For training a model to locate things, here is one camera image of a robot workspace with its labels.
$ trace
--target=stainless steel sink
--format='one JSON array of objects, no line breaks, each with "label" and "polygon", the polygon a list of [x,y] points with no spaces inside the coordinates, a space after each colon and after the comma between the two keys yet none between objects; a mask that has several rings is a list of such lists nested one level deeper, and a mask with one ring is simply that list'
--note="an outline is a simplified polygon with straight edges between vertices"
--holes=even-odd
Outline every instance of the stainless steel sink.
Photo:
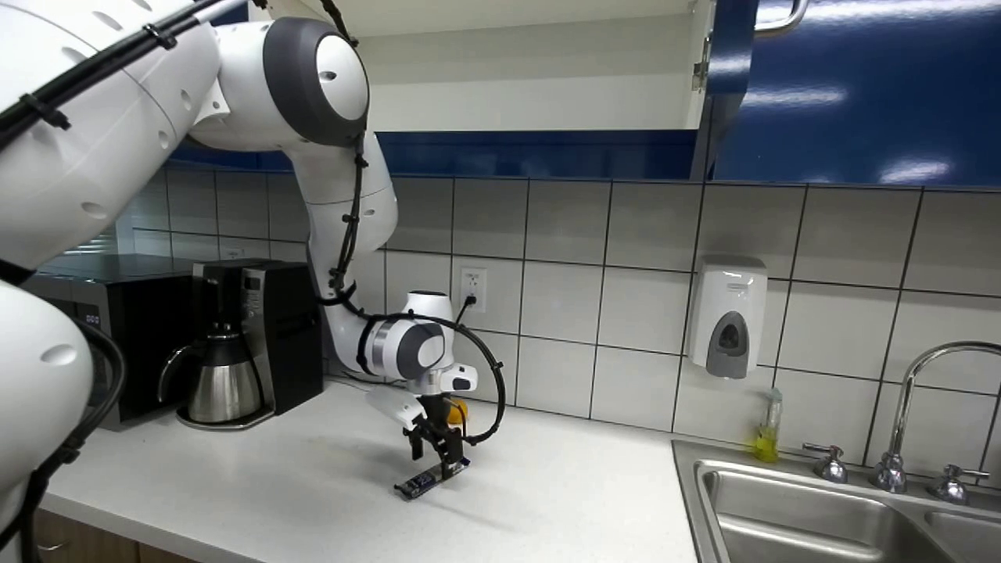
[{"label": "stainless steel sink", "polygon": [[675,442],[675,462],[703,563],[1001,563],[1001,510],[924,489],[885,493],[859,476],[835,486],[809,462],[760,465],[700,445]]}]

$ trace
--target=countertop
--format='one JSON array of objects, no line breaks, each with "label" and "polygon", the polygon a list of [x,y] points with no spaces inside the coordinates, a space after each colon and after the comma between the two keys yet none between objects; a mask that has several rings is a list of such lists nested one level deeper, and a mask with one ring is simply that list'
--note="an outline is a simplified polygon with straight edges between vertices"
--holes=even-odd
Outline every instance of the countertop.
[{"label": "countertop", "polygon": [[173,414],[95,433],[43,507],[191,559],[694,563],[667,435],[507,410],[463,476],[406,502],[391,486],[426,455],[363,387],[327,384],[251,433]]}]

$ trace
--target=white tile wall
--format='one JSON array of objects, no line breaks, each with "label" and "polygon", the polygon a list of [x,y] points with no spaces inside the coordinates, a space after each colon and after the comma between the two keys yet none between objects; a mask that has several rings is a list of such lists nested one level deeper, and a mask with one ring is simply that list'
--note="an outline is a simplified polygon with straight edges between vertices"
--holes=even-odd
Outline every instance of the white tile wall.
[{"label": "white tile wall", "polygon": [[450,253],[450,183],[446,177],[398,180],[400,219],[389,246]]},{"label": "white tile wall", "polygon": [[486,300],[472,303],[463,317],[467,326],[486,333],[518,333],[522,326],[522,264],[511,261],[454,261],[454,281],[450,297],[460,314],[463,295],[463,271],[479,271],[486,277]]},{"label": "white tile wall", "polygon": [[866,457],[878,380],[776,371],[781,392],[778,446],[838,445],[848,462]]},{"label": "white tile wall", "polygon": [[455,180],[454,250],[472,257],[525,253],[527,180]]},{"label": "white tile wall", "polygon": [[809,191],[794,277],[901,286],[917,191]]},{"label": "white tile wall", "polygon": [[590,416],[669,433],[675,380],[678,358],[598,347]]},{"label": "white tile wall", "polygon": [[527,264],[522,336],[595,345],[598,297],[600,270]]},{"label": "white tile wall", "polygon": [[566,341],[518,341],[515,404],[566,416],[588,416],[595,347]]},{"label": "white tile wall", "polygon": [[[259,197],[243,191],[248,180],[259,191],[259,177],[228,176],[173,166],[123,219],[124,235],[135,227],[130,250],[306,261],[294,177],[267,177],[259,232]],[[511,400],[531,410],[748,445],[767,414],[763,392],[778,380],[784,446],[838,442],[857,461],[870,442],[874,462],[898,392],[885,384],[878,395],[878,376],[898,380],[910,358],[942,341],[1001,341],[996,195],[809,191],[803,200],[803,188],[467,177],[403,180],[400,195],[394,246],[411,250],[356,264],[363,300],[398,309],[406,291],[434,288],[460,306],[460,270],[486,266],[490,303],[472,309],[469,326],[507,363]],[[763,369],[745,380],[669,358],[681,349],[694,253],[760,257],[771,271]],[[483,366],[469,345],[460,341],[455,352]],[[996,371],[998,359],[948,358],[920,377],[927,387],[904,446],[910,465],[937,473],[942,462],[986,461],[1001,476],[1001,427],[988,427]]]},{"label": "white tile wall", "polygon": [[907,288],[1001,295],[1001,197],[927,195]]},{"label": "white tile wall", "polygon": [[[901,384],[881,384],[870,462],[878,462],[889,446],[898,398]],[[986,395],[914,387],[904,433],[907,473],[942,473],[948,462],[980,469],[990,414],[996,398]]]},{"label": "white tile wall", "polygon": [[700,257],[758,257],[789,277],[801,224],[801,188],[707,188]]},{"label": "white tile wall", "polygon": [[536,180],[527,191],[527,261],[604,264],[610,183]]},{"label": "white tile wall", "polygon": [[878,377],[890,317],[894,291],[794,281],[778,366]]},{"label": "white tile wall", "polygon": [[608,270],[600,345],[681,352],[688,276]]},{"label": "white tile wall", "polygon": [[613,183],[610,266],[692,271],[700,188]]},{"label": "white tile wall", "polygon": [[[889,349],[885,380],[901,380],[907,366],[930,347],[944,341],[998,341],[1001,300],[958,295],[914,295],[901,300],[894,345]],[[998,395],[1001,358],[955,352],[927,366],[917,384]]]}]

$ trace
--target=sink faucet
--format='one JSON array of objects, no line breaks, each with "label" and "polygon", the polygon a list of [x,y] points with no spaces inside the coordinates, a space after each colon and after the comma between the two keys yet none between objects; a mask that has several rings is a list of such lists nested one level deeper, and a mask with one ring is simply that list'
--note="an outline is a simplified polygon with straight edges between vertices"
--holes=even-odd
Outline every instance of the sink faucet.
[{"label": "sink faucet", "polygon": [[934,359],[948,358],[948,352],[990,352],[1001,358],[1001,345],[988,345],[988,341],[948,341],[937,345],[927,352],[920,352],[907,371],[904,371],[904,384],[901,384],[901,398],[898,398],[898,416],[894,416],[894,433],[889,438],[889,451],[881,455],[878,465],[877,465],[877,486],[885,490],[904,490],[907,478],[904,478],[904,424],[907,424],[907,404],[910,404],[910,387],[914,377]]}]

